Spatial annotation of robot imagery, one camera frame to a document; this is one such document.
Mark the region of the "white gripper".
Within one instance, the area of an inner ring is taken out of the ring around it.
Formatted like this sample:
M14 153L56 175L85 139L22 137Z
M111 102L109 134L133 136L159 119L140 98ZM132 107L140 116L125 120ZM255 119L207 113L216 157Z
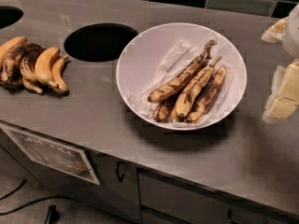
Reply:
M299 58L299 4L288 18L280 19L262 34L262 41L278 43L293 57ZM274 73L271 94L265 105L263 121L270 124L288 119L299 107L299 62L279 65Z

